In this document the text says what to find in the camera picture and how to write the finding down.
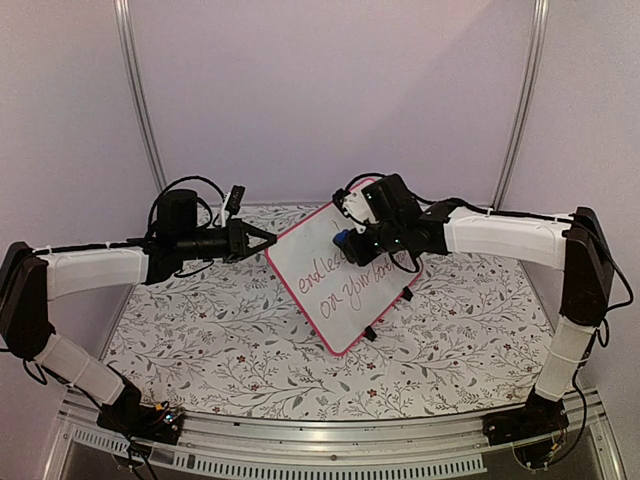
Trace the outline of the blue whiteboard eraser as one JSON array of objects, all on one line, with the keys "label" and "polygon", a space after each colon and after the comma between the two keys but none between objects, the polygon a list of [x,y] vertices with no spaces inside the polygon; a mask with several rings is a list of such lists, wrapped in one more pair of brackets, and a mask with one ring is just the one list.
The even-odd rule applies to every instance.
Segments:
[{"label": "blue whiteboard eraser", "polygon": [[342,230],[334,236],[333,243],[338,247],[342,247],[347,242],[349,235],[349,230]]}]

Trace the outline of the pink framed whiteboard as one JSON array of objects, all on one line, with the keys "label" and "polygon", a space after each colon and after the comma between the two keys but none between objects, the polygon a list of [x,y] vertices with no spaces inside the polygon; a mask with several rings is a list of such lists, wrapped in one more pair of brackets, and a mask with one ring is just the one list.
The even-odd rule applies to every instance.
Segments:
[{"label": "pink framed whiteboard", "polygon": [[386,254],[365,267],[347,261],[333,243],[334,236],[354,227],[328,202],[278,235],[266,258],[295,305],[328,352],[341,356],[363,337],[370,325],[405,286],[422,273],[406,253]]}]

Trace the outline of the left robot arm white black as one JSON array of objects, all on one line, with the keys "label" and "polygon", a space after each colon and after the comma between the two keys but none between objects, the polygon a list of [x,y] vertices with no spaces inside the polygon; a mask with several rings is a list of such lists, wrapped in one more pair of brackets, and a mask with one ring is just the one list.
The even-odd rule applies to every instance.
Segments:
[{"label": "left robot arm white black", "polygon": [[14,357],[53,372],[102,405],[128,434],[148,426],[148,412],[125,396],[126,382],[82,347],[57,333],[49,305],[71,294],[125,285],[155,285],[187,261],[236,263],[274,245],[275,234],[238,218],[243,188],[222,198],[221,210],[198,221],[199,195],[162,192],[152,204],[143,237],[37,250],[10,245],[1,266],[1,337]]}]

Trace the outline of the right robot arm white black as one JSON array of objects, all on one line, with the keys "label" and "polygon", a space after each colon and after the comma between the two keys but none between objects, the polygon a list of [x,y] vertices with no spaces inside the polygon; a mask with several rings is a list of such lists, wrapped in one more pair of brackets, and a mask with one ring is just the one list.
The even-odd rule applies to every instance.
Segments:
[{"label": "right robot arm white black", "polygon": [[504,212],[460,198],[426,200],[398,174],[379,175],[362,187],[349,183],[333,194],[339,212],[354,224],[335,245],[348,261],[365,267],[385,254],[479,254],[515,259],[563,274],[559,320],[533,400],[517,415],[517,427],[537,436],[552,424],[560,401],[585,358],[610,302],[614,262],[595,212],[568,215]]}]

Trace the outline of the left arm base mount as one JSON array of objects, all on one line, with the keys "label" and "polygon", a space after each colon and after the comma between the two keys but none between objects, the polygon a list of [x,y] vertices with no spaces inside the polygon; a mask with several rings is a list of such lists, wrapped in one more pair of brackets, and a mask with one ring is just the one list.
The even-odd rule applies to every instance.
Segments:
[{"label": "left arm base mount", "polygon": [[178,443],[183,424],[181,407],[171,406],[168,401],[143,404],[141,391],[131,383],[125,384],[113,404],[101,405],[97,418],[97,425],[103,429],[168,445]]}]

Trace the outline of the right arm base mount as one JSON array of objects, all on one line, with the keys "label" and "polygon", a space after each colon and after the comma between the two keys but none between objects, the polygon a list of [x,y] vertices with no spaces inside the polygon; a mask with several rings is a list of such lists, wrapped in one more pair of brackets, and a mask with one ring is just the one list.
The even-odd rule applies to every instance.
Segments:
[{"label": "right arm base mount", "polygon": [[521,442],[513,453],[517,462],[529,470],[551,464],[565,444],[568,426],[563,401],[550,401],[535,392],[522,407],[482,418],[482,433],[491,446]]}]

